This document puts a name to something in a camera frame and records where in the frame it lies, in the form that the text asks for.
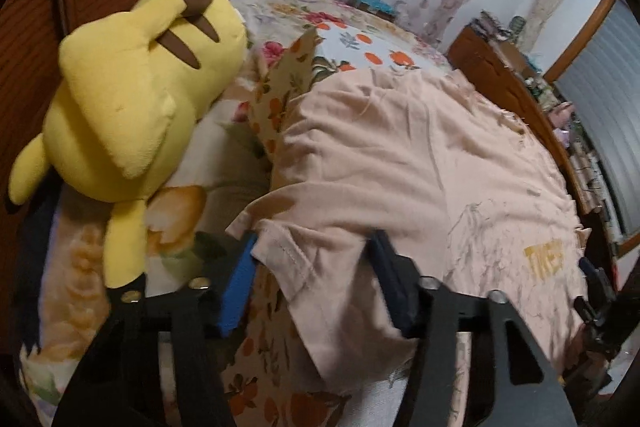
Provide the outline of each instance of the bed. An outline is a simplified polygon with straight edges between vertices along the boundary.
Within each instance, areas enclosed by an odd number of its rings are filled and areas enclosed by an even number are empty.
[[[366,40],[380,39],[389,49],[403,50],[411,64],[420,62],[423,68],[431,67],[443,74],[451,72],[443,55],[414,35],[344,4],[331,0],[231,2],[245,20],[252,49],[239,76],[198,124],[180,167],[149,204],[146,217],[148,295],[174,291],[195,277],[210,255],[211,238],[224,233],[249,203],[270,190],[271,164],[247,122],[248,101],[260,79],[260,64],[277,60],[283,49],[306,29],[331,24],[355,28]],[[349,55],[332,57],[338,64],[342,62],[340,58],[351,62]],[[496,115],[501,114],[495,106],[486,104]],[[518,126],[517,119],[510,122]],[[552,159],[524,126],[517,127],[517,136],[518,144],[529,140],[529,146],[537,151],[536,158],[542,163],[536,169],[544,175],[550,172],[553,177],[557,169]],[[558,183],[562,184],[559,174],[557,176]],[[563,204],[569,204],[570,210],[571,200],[563,194],[560,194],[561,199],[566,198],[562,199]],[[36,407],[40,422],[46,426],[52,422],[78,360],[108,313],[100,263],[109,212],[106,204],[81,196],[55,177],[47,185],[47,198],[49,202],[41,208],[48,209],[45,222],[49,219],[50,235],[47,236],[49,229],[30,229],[33,223],[29,218],[25,222],[23,233],[30,240],[22,244],[31,249],[31,257],[30,262],[22,266],[18,280],[18,289],[23,290],[18,299],[20,380]],[[464,232],[450,234],[454,243],[451,248],[485,255],[484,243],[479,250],[474,249],[474,245],[482,243],[482,239],[478,239],[484,233],[481,223],[486,217],[486,206],[491,204],[463,204],[465,210],[456,227]],[[555,291],[565,295],[564,301],[537,311],[529,310],[526,314],[529,327],[539,339],[544,339],[543,349],[559,371],[579,324],[567,297],[584,292],[584,282],[575,266],[582,250],[577,238],[571,239],[574,236],[571,224],[579,228],[575,207],[573,218],[563,221],[569,237],[564,246],[558,246],[557,241],[552,245],[540,241],[541,245],[530,246],[529,253],[513,251],[519,266],[528,263],[543,266],[545,259],[557,260],[558,252],[563,252],[564,264],[552,271],[556,277]],[[550,227],[552,221],[553,217],[545,216],[542,226]],[[510,244],[517,233],[507,234],[502,242],[491,239],[492,248],[504,259],[496,257],[481,267],[481,271],[495,275],[485,284],[501,284],[498,273],[510,264],[508,253],[510,248],[516,248]],[[465,263],[471,259],[469,255],[466,260],[464,256],[459,257],[450,266],[449,283],[459,291],[468,289],[464,274]],[[550,273],[537,272],[538,279],[546,279]],[[514,271],[510,280],[520,276]],[[523,283],[517,283],[510,291],[518,294],[519,304],[536,294],[533,286]],[[386,427],[393,423],[406,386],[406,369],[399,367],[382,380],[348,391],[324,388],[289,314],[278,280],[264,266],[258,268],[242,327],[228,339],[216,341],[213,348],[229,406],[241,427]],[[452,425],[460,425],[463,418],[469,352],[468,339],[461,337]],[[165,412],[168,422],[178,425],[167,343],[161,342],[160,353]]]

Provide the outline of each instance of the stuffed animal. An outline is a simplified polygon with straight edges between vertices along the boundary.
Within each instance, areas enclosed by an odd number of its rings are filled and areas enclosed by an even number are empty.
[[[18,155],[8,196],[23,204],[54,166],[114,203],[104,279],[118,288],[145,266],[146,202],[177,168],[196,122],[241,68],[246,33],[228,0],[139,0],[60,44],[62,83]]]

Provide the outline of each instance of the metal bolt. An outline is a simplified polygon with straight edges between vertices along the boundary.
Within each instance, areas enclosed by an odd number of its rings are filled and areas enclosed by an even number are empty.
[[[138,302],[142,298],[142,293],[138,290],[129,290],[128,292],[124,292],[120,297],[120,300],[125,304],[132,304],[134,302]]]
[[[211,281],[206,277],[196,277],[189,281],[189,288],[192,290],[206,290],[211,286]]]
[[[420,286],[426,290],[437,290],[440,288],[440,281],[435,277],[422,277],[420,279]]]
[[[498,304],[507,304],[507,301],[508,301],[507,295],[505,295],[500,290],[491,290],[487,294],[487,297],[489,297],[490,300]]]

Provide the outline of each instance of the plush toy body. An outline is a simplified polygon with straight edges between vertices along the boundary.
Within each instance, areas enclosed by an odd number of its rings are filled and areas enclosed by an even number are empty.
[[[60,44],[63,81],[42,133],[20,152],[9,197],[24,203],[50,165],[114,203],[108,287],[144,271],[146,201],[177,168],[195,123],[238,73],[246,35],[228,0],[140,0]]]

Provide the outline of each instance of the mattress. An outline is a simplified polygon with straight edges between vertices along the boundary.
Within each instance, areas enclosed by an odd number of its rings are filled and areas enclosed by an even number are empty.
[[[339,20],[450,71],[445,57],[413,34],[344,4],[331,0],[231,2],[245,20],[254,49],[248,52],[241,73],[198,124],[177,171],[150,201],[148,295],[172,292],[198,275],[210,236],[224,233],[245,206],[270,188],[270,163],[247,123],[247,101],[262,60],[277,59],[281,49],[311,25]],[[54,200],[48,241],[31,241],[25,249],[31,256],[29,269],[18,281],[18,287],[30,289],[18,299],[20,379],[45,426],[51,424],[79,359],[108,314],[101,263],[109,205],[89,200],[66,185],[50,194]],[[468,217],[474,226],[478,225],[476,214]],[[25,223],[27,237],[47,237],[47,230],[28,229],[29,223]],[[572,261],[578,255],[575,248],[569,256]],[[554,328],[558,343],[564,344],[575,333],[577,321],[554,324]],[[406,372],[400,368],[388,379],[350,393],[323,389],[312,377],[312,362],[278,282],[264,266],[258,267],[241,327],[228,339],[216,341],[215,348],[239,427],[390,426],[406,385]],[[457,385],[462,386],[468,345],[460,343],[459,348]],[[167,422],[179,425],[170,353],[169,344],[161,342]],[[456,389],[455,396],[451,421],[460,425],[462,388]]]

